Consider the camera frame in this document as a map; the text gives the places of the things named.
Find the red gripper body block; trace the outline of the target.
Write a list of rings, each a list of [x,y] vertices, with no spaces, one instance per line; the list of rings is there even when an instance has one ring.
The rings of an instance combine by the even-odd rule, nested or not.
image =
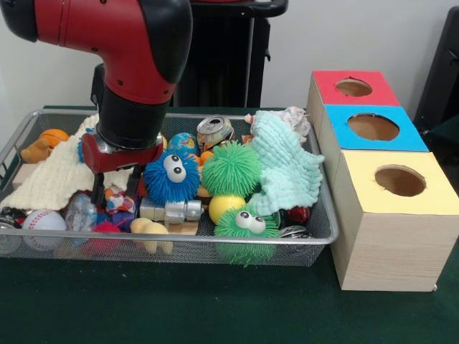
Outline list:
[[[144,166],[155,161],[163,153],[163,143],[159,133],[152,147],[126,150],[108,145],[97,133],[86,133],[82,136],[81,147],[85,164],[94,174],[99,174]]]

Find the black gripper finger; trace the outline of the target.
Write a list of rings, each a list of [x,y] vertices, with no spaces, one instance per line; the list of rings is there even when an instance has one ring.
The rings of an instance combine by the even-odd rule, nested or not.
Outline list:
[[[96,173],[94,175],[93,190],[91,194],[91,202],[96,206],[101,206],[105,200],[104,173]]]
[[[142,166],[136,166],[128,178],[126,196],[134,196],[137,192],[138,183],[143,173]]]

